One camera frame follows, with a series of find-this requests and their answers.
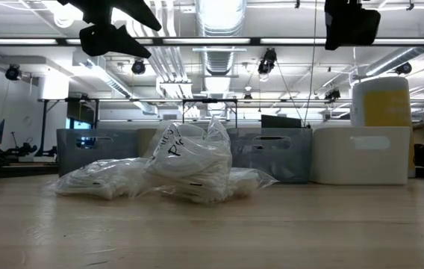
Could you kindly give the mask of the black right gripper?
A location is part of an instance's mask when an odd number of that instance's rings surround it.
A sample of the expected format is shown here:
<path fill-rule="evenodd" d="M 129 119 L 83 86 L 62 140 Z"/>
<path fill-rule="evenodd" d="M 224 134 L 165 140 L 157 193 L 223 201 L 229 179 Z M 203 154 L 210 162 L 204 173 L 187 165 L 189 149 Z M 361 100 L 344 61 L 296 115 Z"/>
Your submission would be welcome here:
<path fill-rule="evenodd" d="M 357 5 L 358 0 L 325 0 L 326 50 L 374 43 L 381 14 L 377 10 L 348 10 Z"/>

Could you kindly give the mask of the yellow canister with white lid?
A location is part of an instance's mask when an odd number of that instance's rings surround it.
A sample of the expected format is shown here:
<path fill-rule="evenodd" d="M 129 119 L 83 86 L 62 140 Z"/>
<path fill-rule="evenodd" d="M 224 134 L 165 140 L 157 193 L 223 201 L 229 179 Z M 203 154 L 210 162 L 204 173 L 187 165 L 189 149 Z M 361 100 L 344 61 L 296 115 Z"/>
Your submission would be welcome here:
<path fill-rule="evenodd" d="M 408 177 L 415 177 L 414 136 L 408 80 L 403 77 L 373 78 L 353 85 L 353 126 L 407 127 Z"/>

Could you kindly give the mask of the blue lit screen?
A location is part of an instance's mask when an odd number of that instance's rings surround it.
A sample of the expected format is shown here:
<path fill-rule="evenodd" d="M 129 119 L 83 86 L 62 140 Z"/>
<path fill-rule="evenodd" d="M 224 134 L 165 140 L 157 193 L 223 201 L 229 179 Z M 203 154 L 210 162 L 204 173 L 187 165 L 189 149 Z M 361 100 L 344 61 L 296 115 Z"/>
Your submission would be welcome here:
<path fill-rule="evenodd" d="M 91 129 L 92 125 L 80 120 L 75 120 L 72 118 L 66 119 L 66 128 L 67 129 Z"/>

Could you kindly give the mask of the dark translucent plastic bin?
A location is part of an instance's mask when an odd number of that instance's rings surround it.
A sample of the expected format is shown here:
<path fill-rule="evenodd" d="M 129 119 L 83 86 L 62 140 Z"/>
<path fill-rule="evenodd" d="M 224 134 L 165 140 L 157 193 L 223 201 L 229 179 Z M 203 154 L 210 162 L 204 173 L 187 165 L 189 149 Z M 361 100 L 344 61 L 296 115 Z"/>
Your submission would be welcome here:
<path fill-rule="evenodd" d="M 305 184 L 311 169 L 311 129 L 228 129 L 233 166 L 261 170 L 287 184 Z"/>
<path fill-rule="evenodd" d="M 137 158 L 138 134 L 126 129 L 58 129 L 58 175 L 94 161 Z"/>

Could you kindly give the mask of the black computer monitor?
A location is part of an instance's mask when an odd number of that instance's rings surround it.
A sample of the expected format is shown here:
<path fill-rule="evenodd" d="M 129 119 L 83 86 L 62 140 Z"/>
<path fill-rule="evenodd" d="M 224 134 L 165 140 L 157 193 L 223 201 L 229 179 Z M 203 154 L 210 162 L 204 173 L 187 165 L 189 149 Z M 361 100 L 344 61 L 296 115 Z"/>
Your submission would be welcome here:
<path fill-rule="evenodd" d="M 263 129 L 294 129 L 301 128 L 302 121 L 296 118 L 261 115 Z"/>

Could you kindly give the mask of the white plastic bin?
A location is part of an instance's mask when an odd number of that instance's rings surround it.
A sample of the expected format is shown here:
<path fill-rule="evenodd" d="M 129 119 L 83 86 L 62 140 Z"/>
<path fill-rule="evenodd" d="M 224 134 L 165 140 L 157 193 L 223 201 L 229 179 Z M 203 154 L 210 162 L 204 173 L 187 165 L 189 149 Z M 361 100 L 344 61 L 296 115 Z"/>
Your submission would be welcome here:
<path fill-rule="evenodd" d="M 330 127 L 312 139 L 310 180 L 324 185 L 406 185 L 408 127 Z"/>

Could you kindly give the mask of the black metal table frame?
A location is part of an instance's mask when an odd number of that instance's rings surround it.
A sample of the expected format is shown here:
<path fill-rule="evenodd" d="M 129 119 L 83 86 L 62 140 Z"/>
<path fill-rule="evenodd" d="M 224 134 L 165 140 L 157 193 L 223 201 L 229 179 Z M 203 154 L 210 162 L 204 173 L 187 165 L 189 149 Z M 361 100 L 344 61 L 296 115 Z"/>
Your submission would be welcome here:
<path fill-rule="evenodd" d="M 59 102 L 93 102 L 95 104 L 95 107 L 93 109 L 94 111 L 94 121 L 92 124 L 92 127 L 94 129 L 97 128 L 99 123 L 99 107 L 100 107 L 100 100 L 99 99 L 91 99 L 87 97 L 67 97 L 65 99 L 39 99 L 39 102 L 43 103 L 43 117 L 42 117 L 42 128 L 41 128 L 41 138 L 40 138 L 40 146 L 38 150 L 35 153 L 35 157 L 43 157 L 44 156 L 44 141 L 45 141 L 45 133 L 46 133 L 46 119 L 47 119 L 47 113 L 56 106 Z"/>
<path fill-rule="evenodd" d="M 182 99 L 182 118 L 181 123 L 185 123 L 185 105 L 189 102 L 192 102 L 193 104 L 196 104 L 197 102 L 202 104 L 216 104 L 216 103 L 233 103 L 234 104 L 234 113 L 235 113 L 235 121 L 234 121 L 234 127 L 238 128 L 238 119 L 237 119 L 237 112 L 238 112 L 238 99 L 214 99 L 214 98 L 203 98 L 203 99 Z"/>

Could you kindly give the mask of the silver ceiling duct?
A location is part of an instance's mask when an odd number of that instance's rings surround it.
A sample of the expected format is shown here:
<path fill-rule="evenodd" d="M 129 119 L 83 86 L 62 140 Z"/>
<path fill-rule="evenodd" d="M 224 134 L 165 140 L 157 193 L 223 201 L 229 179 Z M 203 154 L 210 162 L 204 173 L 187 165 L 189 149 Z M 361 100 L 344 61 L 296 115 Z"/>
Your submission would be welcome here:
<path fill-rule="evenodd" d="M 201 37 L 239 37 L 247 0 L 195 0 Z M 235 52 L 231 47 L 206 47 L 202 53 L 204 85 L 208 97 L 224 99 L 231 84 Z"/>

